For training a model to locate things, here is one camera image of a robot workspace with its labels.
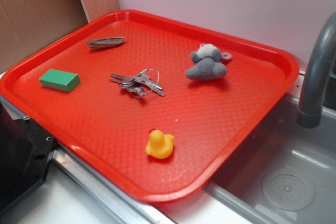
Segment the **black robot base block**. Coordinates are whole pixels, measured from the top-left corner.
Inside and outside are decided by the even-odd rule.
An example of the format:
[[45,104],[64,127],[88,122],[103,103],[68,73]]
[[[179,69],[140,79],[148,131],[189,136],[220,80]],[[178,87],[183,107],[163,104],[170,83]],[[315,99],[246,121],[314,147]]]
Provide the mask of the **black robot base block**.
[[35,120],[12,119],[1,105],[1,215],[45,182],[55,145]]

